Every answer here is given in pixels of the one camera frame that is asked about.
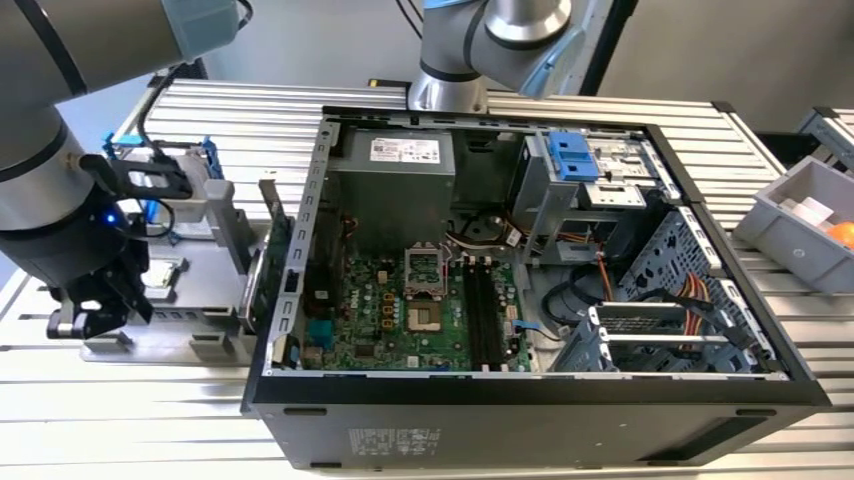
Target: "slotted aluminum surface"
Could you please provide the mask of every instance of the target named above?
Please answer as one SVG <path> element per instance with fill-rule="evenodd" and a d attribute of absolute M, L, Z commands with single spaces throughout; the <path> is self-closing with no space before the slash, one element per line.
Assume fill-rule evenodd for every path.
<path fill-rule="evenodd" d="M 276 179 L 295 210 L 320 106 L 402 108 L 398 89 L 338 90 L 179 82 L 148 122 L 154 137 L 210 134 L 239 207 L 263 218 L 259 178 Z M 593 118 L 661 125 L 727 229 L 751 195 L 779 175 L 775 161 L 733 115 L 709 103 L 561 97 L 545 102 L 493 93 L 495 114 Z M 120 133 L 126 132 L 126 123 Z M 348 478 L 848 479 L 854 477 L 854 297 L 815 294 L 759 253 L 742 259 L 819 376 L 836 408 L 699 469 L 347 472 Z M 4 479 L 48 476 L 218 478 L 294 472 L 263 424 L 239 403 L 247 370 L 91 364 L 79 342 L 44 338 L 55 304 L 18 273 L 0 294 L 0 469 Z"/>

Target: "ram slot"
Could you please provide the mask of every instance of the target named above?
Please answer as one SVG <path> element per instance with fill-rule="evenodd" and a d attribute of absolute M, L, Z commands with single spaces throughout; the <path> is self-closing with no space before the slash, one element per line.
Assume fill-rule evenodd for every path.
<path fill-rule="evenodd" d="M 469 320 L 469 343 L 473 370 L 498 371 L 505 363 L 498 298 L 490 267 L 481 263 L 463 269 L 463 290 Z"/>

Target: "motherboard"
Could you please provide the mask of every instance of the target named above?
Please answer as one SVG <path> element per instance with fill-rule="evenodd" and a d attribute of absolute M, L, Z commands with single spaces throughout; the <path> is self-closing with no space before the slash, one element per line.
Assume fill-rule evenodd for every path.
<path fill-rule="evenodd" d="M 418 247 L 398 258 L 346 260 L 342 305 L 334 318 L 310 321 L 304 368 L 531 371 L 513 328 L 521 308 L 510 265 L 446 261 L 442 253 L 431 259 Z"/>

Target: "robotic arm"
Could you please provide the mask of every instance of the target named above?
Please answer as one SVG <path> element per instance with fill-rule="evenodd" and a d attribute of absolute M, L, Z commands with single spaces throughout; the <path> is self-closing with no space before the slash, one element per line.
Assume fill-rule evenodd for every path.
<path fill-rule="evenodd" d="M 134 318 L 150 321 L 142 274 L 152 236 L 142 216 L 126 218 L 116 202 L 194 193 L 156 145 L 148 163 L 84 155 L 55 104 L 228 44 L 246 24 L 238 2 L 246 6 L 0 0 L 0 251 L 62 303 L 51 338 L 91 338 Z M 554 93 L 583 43 L 570 0 L 425 0 L 425 10 L 410 108 L 485 112 L 482 76 L 531 97 Z M 166 185 L 135 185 L 131 171 Z M 87 302 L 98 307 L 84 308 Z"/>
<path fill-rule="evenodd" d="M 570 14 L 570 0 L 425 0 L 410 109 L 485 113 L 485 76 L 527 97 L 557 93 L 585 44 Z"/>
<path fill-rule="evenodd" d="M 142 165 L 170 191 L 132 186 L 127 169 L 84 155 L 54 105 L 191 62 L 234 40 L 239 20 L 235 0 L 0 0 L 0 250 L 62 302 L 51 338 L 150 320 L 146 225 L 116 201 L 192 194 L 168 158 Z"/>

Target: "gray plastic bin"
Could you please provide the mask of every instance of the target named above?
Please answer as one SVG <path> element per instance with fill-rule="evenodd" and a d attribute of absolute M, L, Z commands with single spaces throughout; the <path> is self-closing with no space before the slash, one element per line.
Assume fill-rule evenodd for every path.
<path fill-rule="evenodd" d="M 854 251 L 782 205 L 807 197 L 833 209 L 827 222 L 854 221 L 854 178 L 807 157 L 757 193 L 734 234 L 817 290 L 854 293 Z"/>

